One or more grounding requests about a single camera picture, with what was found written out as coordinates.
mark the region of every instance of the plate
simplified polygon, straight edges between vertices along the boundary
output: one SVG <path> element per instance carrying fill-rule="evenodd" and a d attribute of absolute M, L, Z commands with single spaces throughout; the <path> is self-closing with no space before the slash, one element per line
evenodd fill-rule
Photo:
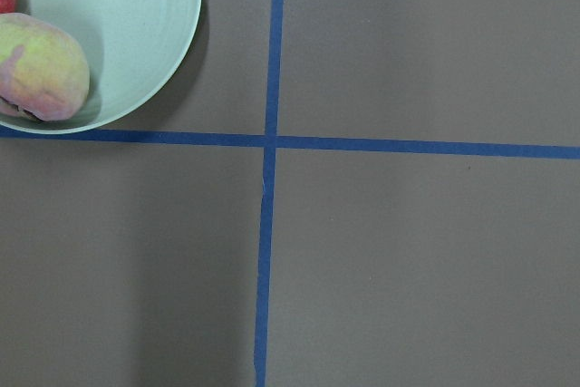
<path fill-rule="evenodd" d="M 135 111 L 183 61 L 200 8 L 201 0 L 18 0 L 17 12 L 54 24 L 79 41 L 91 89 L 85 105 L 67 121 L 0 114 L 0 124 L 31 133 L 73 133 Z"/>

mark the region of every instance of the light green plate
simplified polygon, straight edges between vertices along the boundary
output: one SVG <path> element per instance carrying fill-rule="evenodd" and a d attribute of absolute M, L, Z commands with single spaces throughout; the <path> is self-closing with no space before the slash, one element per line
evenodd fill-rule
<path fill-rule="evenodd" d="M 87 131 L 134 111 L 177 70 L 193 39 L 201 0 L 18 0 L 18 12 L 62 28 L 84 49 L 91 90 L 68 121 L 37 123 L 0 114 L 32 133 Z"/>

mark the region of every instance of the bowl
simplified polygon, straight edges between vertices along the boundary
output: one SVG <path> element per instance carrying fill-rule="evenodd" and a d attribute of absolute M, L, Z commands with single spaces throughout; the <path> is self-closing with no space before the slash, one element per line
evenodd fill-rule
<path fill-rule="evenodd" d="M 54 24 L 81 44 L 91 71 L 87 102 L 67 121 L 0 114 L 19 131 L 87 131 L 135 111 L 177 70 L 191 46 L 201 0 L 18 0 L 17 12 Z"/>

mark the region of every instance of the horizontal blue line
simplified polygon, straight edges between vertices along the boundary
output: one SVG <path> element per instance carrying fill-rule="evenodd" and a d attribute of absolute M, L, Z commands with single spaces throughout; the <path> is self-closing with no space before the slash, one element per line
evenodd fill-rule
<path fill-rule="evenodd" d="M 95 140 L 104 142 L 138 142 L 145 144 L 216 145 L 225 147 L 256 147 L 265 145 L 263 135 L 238 135 L 227 133 L 193 133 L 177 131 L 82 131 L 65 135 L 39 135 L 0 128 L 0 138 L 35 140 Z"/>
<path fill-rule="evenodd" d="M 224 147 L 278 149 L 377 151 L 389 153 L 449 154 L 460 156 L 498 156 L 510 158 L 580 160 L 580 147 L 559 145 L 495 144 L 481 142 L 445 142 L 431 140 L 372 140 L 357 138 L 319 138 L 228 133 L 193 133 L 173 131 L 93 130 L 66 135 L 37 135 L 0 127 L 0 138 L 38 140 L 94 140 L 138 142 L 146 144 L 213 145 Z"/>
<path fill-rule="evenodd" d="M 279 136 L 279 149 L 379 151 L 390 153 L 450 154 L 536 159 L 580 159 L 580 147 L 550 145 L 442 142 L 429 140 L 370 140 Z"/>

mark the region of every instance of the gray surface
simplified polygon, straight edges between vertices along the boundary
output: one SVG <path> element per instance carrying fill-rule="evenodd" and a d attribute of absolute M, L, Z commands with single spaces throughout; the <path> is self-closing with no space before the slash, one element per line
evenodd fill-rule
<path fill-rule="evenodd" d="M 280 151 L 268 385 L 577 385 L 579 169 Z"/>
<path fill-rule="evenodd" d="M 264 131 L 270 0 L 202 0 L 194 44 L 167 85 L 106 126 L 144 131 Z"/>
<path fill-rule="evenodd" d="M 0 153 L 0 385 L 252 385 L 259 150 Z"/>
<path fill-rule="evenodd" d="M 574 145 L 579 22 L 577 0 L 285 0 L 280 132 Z"/>

